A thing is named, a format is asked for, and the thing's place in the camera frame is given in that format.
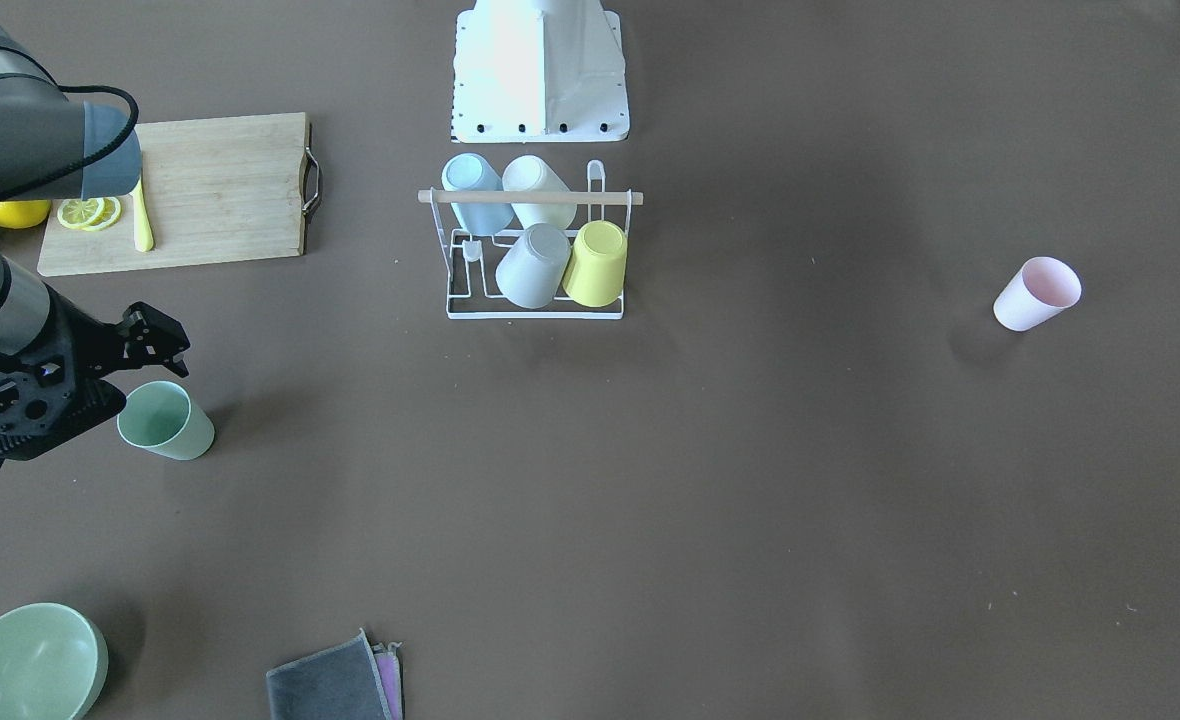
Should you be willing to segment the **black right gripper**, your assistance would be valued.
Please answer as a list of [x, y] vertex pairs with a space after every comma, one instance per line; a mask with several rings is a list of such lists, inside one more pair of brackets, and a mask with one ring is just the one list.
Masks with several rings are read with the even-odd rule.
[[127, 397], [106, 375], [162, 366], [189, 372], [186, 330], [151, 305], [130, 305], [118, 323], [96, 322], [58, 300], [26, 351], [0, 352], [0, 457], [26, 462], [118, 415]]

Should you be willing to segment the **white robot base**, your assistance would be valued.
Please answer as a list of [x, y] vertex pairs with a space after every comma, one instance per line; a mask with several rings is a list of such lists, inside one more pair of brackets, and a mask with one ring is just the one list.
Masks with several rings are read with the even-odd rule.
[[622, 22], [599, 1], [477, 1], [455, 18], [450, 140], [627, 140]]

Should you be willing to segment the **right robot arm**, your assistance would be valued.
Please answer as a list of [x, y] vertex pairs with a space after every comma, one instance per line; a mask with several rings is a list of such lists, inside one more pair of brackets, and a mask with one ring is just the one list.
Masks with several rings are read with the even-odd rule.
[[[114, 109], [84, 94], [0, 26], [0, 201], [97, 199], [136, 186], [136, 102]], [[150, 305], [98, 322], [0, 254], [0, 462], [46, 454], [118, 415], [127, 398], [111, 373], [160, 365], [186, 375], [189, 346], [182, 325]]]

